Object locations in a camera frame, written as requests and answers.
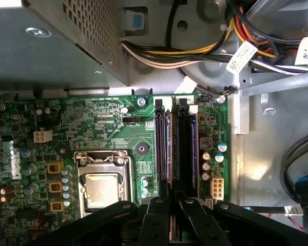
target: mounting screw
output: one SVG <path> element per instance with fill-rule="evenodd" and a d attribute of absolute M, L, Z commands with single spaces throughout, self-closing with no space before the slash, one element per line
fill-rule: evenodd
<path fill-rule="evenodd" d="M 30 34 L 31 36 L 34 36 L 34 37 L 50 37 L 51 36 L 51 32 L 45 29 L 41 29 L 41 28 L 29 27 L 29 28 L 26 28 L 25 31 L 27 34 Z"/>
<path fill-rule="evenodd" d="M 190 198 L 187 198 L 187 199 L 185 200 L 185 202 L 188 203 L 188 204 L 192 204 L 192 203 L 194 203 L 194 200 L 193 200 L 193 199 L 190 199 Z"/>
<path fill-rule="evenodd" d="M 227 210 L 227 209 L 229 209 L 229 206 L 227 204 L 221 204 L 220 208 L 224 209 L 224 210 Z"/>
<path fill-rule="evenodd" d="M 147 104 L 147 100 L 143 97 L 139 97 L 137 100 L 137 104 L 139 107 L 143 107 Z"/>

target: black cable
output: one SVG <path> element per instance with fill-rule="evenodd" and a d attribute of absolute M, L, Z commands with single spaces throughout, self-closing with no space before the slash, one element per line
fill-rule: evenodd
<path fill-rule="evenodd" d="M 282 38 L 277 38 L 274 36 L 270 36 L 262 31 L 260 31 L 258 28 L 256 28 L 255 26 L 253 26 L 251 24 L 251 22 L 249 22 L 247 20 L 247 18 L 241 13 L 241 11 L 239 10 L 239 8 L 237 7 L 237 4 L 235 2 L 235 0 L 229 0 L 230 5 L 233 9 L 233 11 L 235 12 L 235 14 L 240 18 L 240 20 L 249 28 L 251 29 L 253 32 L 255 32 L 256 34 L 266 38 L 267 40 L 276 42 L 276 43 L 282 43 L 282 44 L 294 44 L 294 43 L 299 43 L 301 42 L 302 39 L 282 39 Z"/>
<path fill-rule="evenodd" d="M 300 158 L 302 155 L 308 152 L 308 143 L 300 148 L 299 150 L 295 151 L 290 157 L 288 157 L 286 160 L 283 161 L 281 170 L 280 170 L 280 182 L 281 185 L 286 192 L 286 194 L 296 203 L 299 203 L 299 197 L 294 191 L 292 185 L 290 184 L 290 181 L 287 177 L 287 170 L 292 165 L 293 162 L 295 162 L 298 158 Z"/>

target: gray metal panel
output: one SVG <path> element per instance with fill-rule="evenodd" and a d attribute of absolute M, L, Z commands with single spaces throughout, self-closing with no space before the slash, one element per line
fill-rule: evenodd
<path fill-rule="evenodd" d="M 62 1 L 45 1 L 44 12 L 49 11 L 47 21 L 56 15 L 54 4 Z M 75 39 L 66 38 L 59 28 L 52 27 L 26 7 L 0 8 L 0 90 L 107 88 L 123 86 L 127 83 L 126 64 L 122 49 L 120 68 L 112 66 L 62 11 L 65 31 L 69 30 Z M 38 38 L 25 32 L 26 28 L 36 27 L 48 30 L 51 36 Z M 88 53 L 96 57 L 100 66 L 89 55 L 74 44 L 89 48 Z"/>

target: metal perforated panel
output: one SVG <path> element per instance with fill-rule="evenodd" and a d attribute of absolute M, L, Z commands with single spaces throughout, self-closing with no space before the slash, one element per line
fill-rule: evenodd
<path fill-rule="evenodd" d="M 63 0 L 64 13 L 112 65 L 120 66 L 117 0 Z"/>

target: red cable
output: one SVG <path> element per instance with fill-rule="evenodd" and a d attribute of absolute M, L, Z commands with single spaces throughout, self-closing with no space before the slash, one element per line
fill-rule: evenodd
<path fill-rule="evenodd" d="M 242 36 L 242 38 L 244 38 L 246 41 L 248 41 L 248 38 L 247 36 L 245 35 L 242 27 L 241 27 L 241 21 L 240 21 L 240 18 L 237 16 L 237 15 L 234 15 L 235 16 L 235 24 L 236 24 L 236 28 L 237 30 L 239 31 L 240 35 Z"/>

